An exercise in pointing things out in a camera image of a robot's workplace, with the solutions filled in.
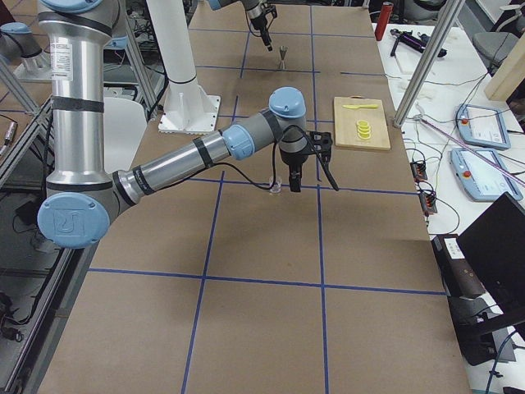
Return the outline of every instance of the white post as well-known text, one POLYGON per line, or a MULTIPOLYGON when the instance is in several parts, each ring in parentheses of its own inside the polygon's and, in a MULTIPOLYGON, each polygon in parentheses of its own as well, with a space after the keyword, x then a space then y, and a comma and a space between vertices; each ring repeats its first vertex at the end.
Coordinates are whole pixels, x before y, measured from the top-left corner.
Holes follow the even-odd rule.
POLYGON ((149 14, 170 79, 163 132, 208 133, 215 130, 221 98, 199 86, 182 0, 147 0, 149 14))

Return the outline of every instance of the black band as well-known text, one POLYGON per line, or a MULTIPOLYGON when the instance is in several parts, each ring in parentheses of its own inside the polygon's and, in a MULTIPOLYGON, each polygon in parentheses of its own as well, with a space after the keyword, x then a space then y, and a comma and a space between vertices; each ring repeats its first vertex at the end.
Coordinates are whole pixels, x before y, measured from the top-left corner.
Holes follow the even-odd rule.
POLYGON ((76 192, 83 192, 83 191, 100 191, 100 190, 107 190, 111 189, 113 187, 113 182, 104 182, 104 183, 92 183, 87 185, 72 185, 72 184, 64 184, 64 183, 53 183, 53 182, 46 182, 46 186, 48 189, 51 190, 58 190, 58 191, 76 191, 76 192))
POLYGON ((35 53, 31 53, 30 55, 25 55, 24 53, 21 54, 22 59, 31 59, 32 57, 38 56, 40 53, 42 53, 42 49, 39 49, 35 53))
POLYGON ((112 178, 113 178, 113 183, 115 184, 116 190, 118 191, 118 193, 122 197, 122 199, 126 202, 126 204, 128 204, 131 207, 136 205, 136 203, 126 193, 126 189, 124 189, 124 186, 121 183, 121 178, 119 178, 117 171, 115 171, 112 174, 112 178))
POLYGON ((98 30, 106 35, 109 35, 110 37, 112 36, 112 28, 110 26, 73 14, 65 14, 57 11, 40 12, 39 22, 42 21, 57 21, 71 23, 72 25, 81 25, 98 30))
POLYGON ((260 114, 264 116, 264 119, 266 119, 266 122, 270 126, 270 130, 273 133, 273 138, 276 140, 276 142, 279 142, 281 138, 283 137, 283 135, 282 135, 281 125, 277 121, 275 114, 272 111, 270 111, 268 108, 263 109, 260 112, 260 114))
POLYGON ((144 178, 144 174, 142 173, 142 168, 140 168, 140 166, 133 169, 133 175, 137 181, 137 184, 139 185, 139 188, 144 192, 145 195, 152 195, 155 193, 155 190, 151 188, 151 186, 148 184, 148 181, 146 181, 146 178, 144 178))
POLYGON ((76 112, 104 112, 104 102, 83 100, 82 98, 53 96, 51 98, 51 109, 76 112))
POLYGON ((210 153, 208 152, 208 148, 204 146, 203 140, 199 137, 199 138, 194 139, 193 142, 195 144, 195 147, 197 147, 197 150, 199 151, 200 157, 204 162, 204 166, 206 168, 213 167, 212 157, 210 156, 210 153))
POLYGON ((177 82, 176 80, 170 80, 170 82, 173 82, 174 84, 178 84, 178 85, 184 85, 184 84, 188 84, 189 82, 193 81, 195 78, 197 78, 197 74, 195 74, 195 76, 191 80, 186 80, 184 82, 177 82))

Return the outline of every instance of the red bottle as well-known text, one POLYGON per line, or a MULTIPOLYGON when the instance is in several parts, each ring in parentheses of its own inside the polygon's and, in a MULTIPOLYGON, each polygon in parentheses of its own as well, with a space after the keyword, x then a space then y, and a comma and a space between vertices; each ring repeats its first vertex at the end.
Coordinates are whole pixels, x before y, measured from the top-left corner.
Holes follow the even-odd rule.
POLYGON ((379 14, 379 21, 377 21, 376 26, 376 40, 381 41, 383 39, 383 34, 385 33, 386 25, 390 20, 390 15, 392 14, 392 9, 394 4, 391 2, 384 2, 381 6, 381 13, 379 14))

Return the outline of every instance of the small cup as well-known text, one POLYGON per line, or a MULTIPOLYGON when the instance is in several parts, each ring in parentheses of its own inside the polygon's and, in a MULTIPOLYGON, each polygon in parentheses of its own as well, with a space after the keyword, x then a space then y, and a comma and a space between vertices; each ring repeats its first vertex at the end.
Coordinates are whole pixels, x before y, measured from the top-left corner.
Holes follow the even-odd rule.
MULTIPOLYGON (((268 185, 270 186, 272 183, 273 183, 273 176, 270 176, 270 179, 268 180, 268 185)), ((270 193, 274 195, 276 195, 277 193, 280 193, 281 186, 282 186, 282 178, 277 175, 275 185, 269 190, 270 193)))

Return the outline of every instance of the electronic component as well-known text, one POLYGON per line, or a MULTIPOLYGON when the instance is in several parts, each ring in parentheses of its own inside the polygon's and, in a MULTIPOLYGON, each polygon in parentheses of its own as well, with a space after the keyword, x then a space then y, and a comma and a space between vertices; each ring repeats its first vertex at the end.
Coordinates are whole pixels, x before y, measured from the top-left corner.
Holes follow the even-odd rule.
POLYGON ((432 248, 450 294, 473 300, 486 290, 465 259, 456 238, 457 234, 439 235, 432 240, 432 248))
POLYGON ((501 113, 495 108, 463 104, 456 115, 461 137, 468 144, 508 149, 510 139, 501 113))
MULTIPOLYGON (((392 57, 395 56, 395 50, 397 49, 397 45, 399 42, 408 45, 410 48, 418 51, 419 53, 423 53, 425 51, 425 48, 427 47, 427 44, 424 41, 418 39, 417 37, 414 37, 411 31, 400 31, 398 29, 392 29, 390 31, 390 34, 392 34, 395 37, 394 47, 392 48, 392 51, 390 53, 392 57)), ((444 57, 444 55, 446 55, 446 49, 442 48, 440 49, 437 56, 444 57)))
POLYGON ((15 139, 16 129, 18 128, 18 123, 11 121, 9 127, 7 128, 6 135, 3 137, 3 146, 0 147, 0 156, 3 156, 6 151, 9 149, 9 145, 15 139))
POLYGON ((425 190, 419 191, 419 203, 426 217, 437 213, 436 193, 425 190))
POLYGON ((427 176, 427 163, 424 160, 410 163, 410 170, 415 182, 426 181, 427 176))
MULTIPOLYGON (((476 153, 506 170, 494 149, 476 149, 476 153)), ((466 149, 452 149, 450 162, 461 185, 474 201, 496 201, 505 191, 517 200, 523 198, 513 180, 466 149)))

